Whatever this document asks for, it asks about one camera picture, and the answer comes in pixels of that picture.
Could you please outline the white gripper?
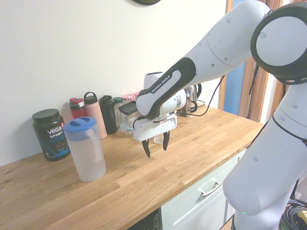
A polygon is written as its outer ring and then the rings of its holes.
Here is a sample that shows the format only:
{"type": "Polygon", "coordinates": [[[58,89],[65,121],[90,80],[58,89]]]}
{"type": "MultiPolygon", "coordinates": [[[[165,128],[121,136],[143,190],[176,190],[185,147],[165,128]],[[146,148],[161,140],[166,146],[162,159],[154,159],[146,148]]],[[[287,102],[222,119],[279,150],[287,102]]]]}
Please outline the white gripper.
{"type": "Polygon", "coordinates": [[[134,133],[133,137],[142,142],[143,149],[149,158],[151,153],[149,149],[149,140],[157,135],[163,134],[163,149],[167,150],[169,138],[170,138],[170,130],[175,129],[177,126],[177,115],[172,114],[167,116],[163,121],[155,123],[153,120],[142,119],[137,120],[134,123],[134,133]]]}

